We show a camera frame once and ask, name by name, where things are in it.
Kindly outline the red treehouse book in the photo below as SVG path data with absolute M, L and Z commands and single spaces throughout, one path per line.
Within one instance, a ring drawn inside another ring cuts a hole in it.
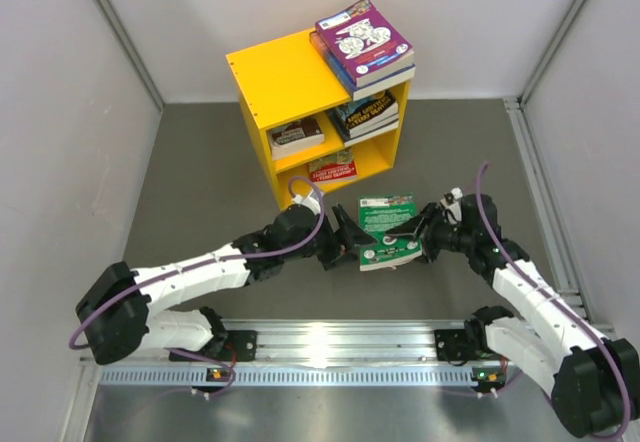
M 350 148 L 320 157 L 308 164 L 309 179 L 316 185 L 346 181 L 358 176 Z

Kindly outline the light teal cover book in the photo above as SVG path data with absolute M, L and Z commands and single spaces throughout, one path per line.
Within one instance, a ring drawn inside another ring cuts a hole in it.
M 316 147 L 325 141 L 324 132 L 316 117 L 305 117 L 271 129 L 267 137 L 274 161 Z

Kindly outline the black cover book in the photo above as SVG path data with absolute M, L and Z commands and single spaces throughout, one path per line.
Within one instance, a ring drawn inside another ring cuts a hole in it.
M 399 104 L 390 91 L 332 108 L 349 131 L 365 129 L 399 113 Z

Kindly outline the blue sunset cover book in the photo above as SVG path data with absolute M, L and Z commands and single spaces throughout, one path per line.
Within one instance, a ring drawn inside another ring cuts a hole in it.
M 331 69 L 334 76 L 349 94 L 352 101 L 362 100 L 376 93 L 388 90 L 398 84 L 407 82 L 411 80 L 416 73 L 416 66 L 412 65 L 365 86 L 357 87 L 346 69 L 338 61 L 337 57 L 329 51 L 327 44 L 316 31 L 312 31 L 309 34 L 309 40 L 311 45 L 321 55 L 326 65 Z

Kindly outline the purple cartoon cover book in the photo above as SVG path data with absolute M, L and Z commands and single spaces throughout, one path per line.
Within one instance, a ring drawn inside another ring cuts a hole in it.
M 414 65 L 413 45 L 371 0 L 317 21 L 315 29 L 358 88 Z

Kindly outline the dark blue cover book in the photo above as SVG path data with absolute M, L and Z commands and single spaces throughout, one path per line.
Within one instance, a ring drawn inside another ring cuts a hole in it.
M 388 117 L 381 122 L 376 122 L 369 128 L 357 129 L 355 132 L 352 132 L 346 128 L 346 125 L 340 120 L 335 110 L 331 109 L 327 111 L 326 115 L 332 122 L 345 147 L 353 146 L 361 141 L 395 130 L 399 126 L 399 118 L 395 116 Z

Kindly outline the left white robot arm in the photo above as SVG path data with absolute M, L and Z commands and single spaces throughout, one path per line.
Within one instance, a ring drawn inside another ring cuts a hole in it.
M 178 305 L 264 282 L 290 260 L 315 258 L 331 270 L 375 245 L 341 205 L 333 213 L 336 227 L 321 209 L 293 204 L 263 229 L 192 259 L 138 269 L 124 261 L 109 265 L 76 306 L 85 348 L 99 365 L 155 349 L 217 358 L 228 338 L 220 316 L 207 307 L 180 312 Z

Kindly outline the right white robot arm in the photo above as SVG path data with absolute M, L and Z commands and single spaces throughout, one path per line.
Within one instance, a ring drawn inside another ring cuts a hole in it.
M 638 419 L 637 350 L 593 328 L 544 280 L 529 255 L 502 236 L 490 196 L 449 193 L 386 234 L 419 242 L 427 262 L 442 251 L 464 255 L 511 304 L 467 319 L 467 347 L 478 358 L 496 353 L 514 363 L 571 435 L 613 439 Z

